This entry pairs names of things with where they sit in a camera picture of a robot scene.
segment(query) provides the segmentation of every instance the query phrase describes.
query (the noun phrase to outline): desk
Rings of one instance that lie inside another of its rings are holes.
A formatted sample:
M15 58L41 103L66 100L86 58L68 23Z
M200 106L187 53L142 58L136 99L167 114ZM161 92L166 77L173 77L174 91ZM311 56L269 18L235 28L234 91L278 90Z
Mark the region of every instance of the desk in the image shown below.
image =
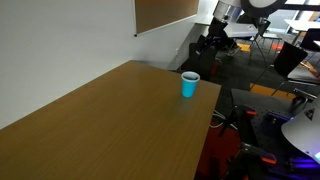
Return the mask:
M292 44L295 44L298 37L302 32L308 31L310 28L320 28L320 22L314 22L314 21L299 21L299 20L290 20L285 19L284 20L289 26L291 26L294 30L298 31L298 34L293 39Z
M202 18L196 21L198 25L210 26L212 17ZM224 28L224 31L230 38L236 37L252 37L258 33L258 30L253 24L239 24L239 23L228 23Z
M220 86L129 61L0 130L1 179L193 179Z

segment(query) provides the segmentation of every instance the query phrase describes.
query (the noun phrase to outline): white wall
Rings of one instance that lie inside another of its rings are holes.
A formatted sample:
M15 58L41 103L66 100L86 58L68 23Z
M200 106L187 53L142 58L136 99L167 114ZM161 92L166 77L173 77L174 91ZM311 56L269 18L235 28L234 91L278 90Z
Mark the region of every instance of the white wall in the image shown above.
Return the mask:
M215 4L200 0L198 14ZM204 30L193 17L134 37L133 10L133 0L1 0L0 128L127 60L175 68Z

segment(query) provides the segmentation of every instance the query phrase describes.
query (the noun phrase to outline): black chair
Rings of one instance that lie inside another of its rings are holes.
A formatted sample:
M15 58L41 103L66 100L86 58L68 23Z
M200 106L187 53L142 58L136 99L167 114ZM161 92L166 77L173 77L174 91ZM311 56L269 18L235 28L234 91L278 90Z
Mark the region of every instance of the black chair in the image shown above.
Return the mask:
M299 83L305 85L320 85L320 80L313 75L308 68L304 66L298 66L300 62L308 56L308 53L303 49L300 49L288 42L284 42L284 45L275 59L274 63L266 68L263 73L254 81L250 87L252 89L264 73L273 67L278 75L284 78L284 81L275 89L274 93L285 83Z
M211 77L211 70L216 61L215 57L218 53L218 48L208 48L199 55L196 51L197 44L191 43L189 45L189 57L182 65L182 71L194 71L200 75L201 80L209 81Z
M262 50L261 50L261 48L259 46L259 43L257 42L257 39L258 39L259 35L264 34L264 32L267 30L268 26L269 26L269 24L266 24L266 23L259 24L258 25L258 33L254 37L236 37L236 38L234 38L236 40L250 41L250 48L253 47L253 45L255 43L257 45L257 47L258 47L258 50L260 51L260 53L262 55L262 58L263 58L264 63L265 63L266 66L268 66L267 62L266 62L266 58L265 58L265 56L264 56L264 54L263 54L263 52L262 52Z
M212 19L208 35L205 37L201 35L196 43L196 52L201 55L206 50L212 47L220 48L221 42L225 39L225 32L223 29L228 25L228 23L221 22L215 17Z
M269 48L269 53L270 53L270 50L271 50L271 47L272 47L272 44L274 42L274 40L278 40L278 43L277 43L277 46L279 46L279 43L280 41L282 40L282 38L280 38L277 34L273 34L273 33L266 33L268 27L270 26L270 21L268 20L264 20L265 23L261 25L261 27L259 27L259 32L258 34L260 35L261 39L263 40L263 43L264 43L264 40L265 39L269 39L269 40L272 40L271 42L271 45L270 45L270 48Z
M308 58L308 60L312 58L315 53L320 52L320 48L315 43L313 43L313 41L320 41L320 29L308 29L302 42L298 42L296 44L304 50L313 52L312 55Z

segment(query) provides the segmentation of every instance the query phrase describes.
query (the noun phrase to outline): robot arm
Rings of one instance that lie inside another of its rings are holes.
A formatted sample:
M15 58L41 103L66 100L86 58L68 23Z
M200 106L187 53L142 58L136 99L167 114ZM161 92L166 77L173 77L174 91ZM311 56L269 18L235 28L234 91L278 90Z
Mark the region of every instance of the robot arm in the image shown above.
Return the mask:
M253 18L268 17L287 0L219 0L214 17L220 21L236 22L241 10Z

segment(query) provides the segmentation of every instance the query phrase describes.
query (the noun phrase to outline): plastic cup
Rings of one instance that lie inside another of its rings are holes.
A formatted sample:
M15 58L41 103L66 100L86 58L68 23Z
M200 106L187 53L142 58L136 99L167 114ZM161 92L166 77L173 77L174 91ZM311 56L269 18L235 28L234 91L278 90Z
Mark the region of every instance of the plastic cup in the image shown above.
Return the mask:
M199 74L187 71L181 74L182 78L182 96L186 98L192 97L196 87L197 83L200 80Z

